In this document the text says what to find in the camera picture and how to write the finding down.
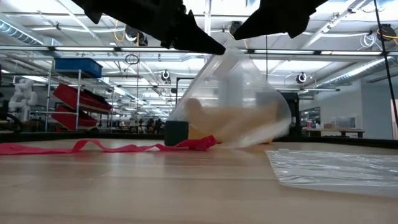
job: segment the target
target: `metal pole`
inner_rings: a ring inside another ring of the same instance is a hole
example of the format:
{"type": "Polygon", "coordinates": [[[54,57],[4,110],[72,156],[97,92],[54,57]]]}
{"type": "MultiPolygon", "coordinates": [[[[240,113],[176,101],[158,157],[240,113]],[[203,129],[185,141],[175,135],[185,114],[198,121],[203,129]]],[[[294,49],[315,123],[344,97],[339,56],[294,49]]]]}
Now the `metal pole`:
{"type": "Polygon", "coordinates": [[[113,93],[114,93],[114,88],[112,88],[112,112],[111,112],[111,133],[112,133],[112,129],[113,129],[113,93]]]}
{"type": "Polygon", "coordinates": [[[180,81],[180,78],[177,77],[177,81],[175,82],[175,105],[178,104],[178,82],[180,81]]]}
{"type": "Polygon", "coordinates": [[[81,80],[81,70],[79,70],[79,77],[77,80],[76,131],[79,130],[80,80],[81,80]]]}
{"type": "Polygon", "coordinates": [[[54,66],[55,66],[55,61],[53,60],[52,61],[52,65],[51,65],[51,71],[49,72],[49,78],[48,78],[48,80],[49,80],[49,82],[48,82],[48,87],[47,87],[47,104],[46,104],[46,107],[45,107],[45,112],[46,112],[46,114],[45,114],[45,127],[44,127],[44,132],[47,132],[47,126],[49,125],[49,114],[48,114],[48,112],[49,112],[49,109],[50,109],[50,92],[51,92],[51,75],[52,75],[52,71],[54,70],[54,66]]]}

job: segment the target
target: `red fabric strip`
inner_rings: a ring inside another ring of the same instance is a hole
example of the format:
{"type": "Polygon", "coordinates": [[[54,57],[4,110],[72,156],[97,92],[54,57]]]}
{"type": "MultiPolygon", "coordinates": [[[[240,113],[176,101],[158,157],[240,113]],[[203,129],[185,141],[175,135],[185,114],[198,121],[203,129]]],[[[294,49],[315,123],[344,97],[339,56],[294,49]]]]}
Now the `red fabric strip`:
{"type": "Polygon", "coordinates": [[[103,146],[97,139],[85,139],[79,140],[75,143],[72,149],[44,149],[41,147],[23,146],[20,144],[12,143],[1,143],[0,144],[0,156],[6,155],[36,155],[36,154],[72,154],[78,153],[87,143],[94,143],[103,152],[113,153],[113,152],[145,152],[145,151],[162,151],[162,152],[173,152],[173,151],[186,151],[186,150],[197,150],[197,151],[207,151],[211,146],[214,146],[217,141],[213,136],[208,136],[203,139],[197,140],[186,140],[174,147],[167,147],[161,144],[156,144],[153,146],[136,146],[128,145],[118,148],[108,148],[103,146]]]}

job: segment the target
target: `desk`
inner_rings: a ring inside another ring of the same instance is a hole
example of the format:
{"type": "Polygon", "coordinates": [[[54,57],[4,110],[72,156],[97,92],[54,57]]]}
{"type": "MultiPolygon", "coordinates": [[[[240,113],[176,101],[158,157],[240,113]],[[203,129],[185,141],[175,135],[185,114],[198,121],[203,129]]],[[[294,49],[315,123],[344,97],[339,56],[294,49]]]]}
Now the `desk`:
{"type": "Polygon", "coordinates": [[[310,137],[321,137],[322,132],[340,132],[341,136],[345,137],[346,133],[357,133],[359,138],[363,138],[363,133],[365,133],[365,130],[362,129],[322,129],[322,128],[317,128],[317,129],[306,129],[303,128],[303,131],[308,133],[310,137]]]}
{"type": "MultiPolygon", "coordinates": [[[[71,147],[75,140],[30,142],[71,147]]],[[[108,147],[158,141],[107,140],[108,147]]],[[[1,223],[397,223],[396,198],[281,186],[264,150],[398,154],[278,142],[209,152],[0,157],[1,223]]]]}

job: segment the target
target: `transparent plastic sheet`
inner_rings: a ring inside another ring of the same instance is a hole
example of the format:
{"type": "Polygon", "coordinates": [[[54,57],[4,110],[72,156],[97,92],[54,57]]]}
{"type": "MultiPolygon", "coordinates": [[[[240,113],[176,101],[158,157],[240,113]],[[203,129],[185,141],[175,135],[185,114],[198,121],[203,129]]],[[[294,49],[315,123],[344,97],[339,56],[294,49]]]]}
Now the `transparent plastic sheet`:
{"type": "Polygon", "coordinates": [[[209,58],[169,120],[188,121],[224,147],[246,147],[284,135],[291,114],[249,55],[227,48],[209,58]]]}
{"type": "Polygon", "coordinates": [[[398,156],[266,151],[282,185],[398,197],[398,156]]]}

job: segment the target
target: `workbench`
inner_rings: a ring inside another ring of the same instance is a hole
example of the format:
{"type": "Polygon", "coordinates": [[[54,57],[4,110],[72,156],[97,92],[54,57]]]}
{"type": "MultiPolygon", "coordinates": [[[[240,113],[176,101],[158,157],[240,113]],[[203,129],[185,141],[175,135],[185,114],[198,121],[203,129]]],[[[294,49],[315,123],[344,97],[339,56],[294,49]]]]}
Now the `workbench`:
{"type": "MultiPolygon", "coordinates": [[[[29,142],[72,147],[76,140],[29,142]]],[[[160,141],[102,139],[107,147],[160,141]]],[[[286,143],[208,152],[0,157],[1,223],[397,223],[396,198],[279,184],[265,150],[398,154],[393,149],[286,143]]]]}
{"type": "Polygon", "coordinates": [[[307,133],[308,136],[310,137],[321,137],[322,133],[340,133],[342,137],[346,137],[347,133],[357,133],[359,138],[363,138],[363,133],[365,133],[365,130],[362,129],[338,129],[338,128],[333,128],[333,129],[327,129],[327,128],[314,128],[314,129],[307,129],[303,128],[303,131],[307,133]]]}

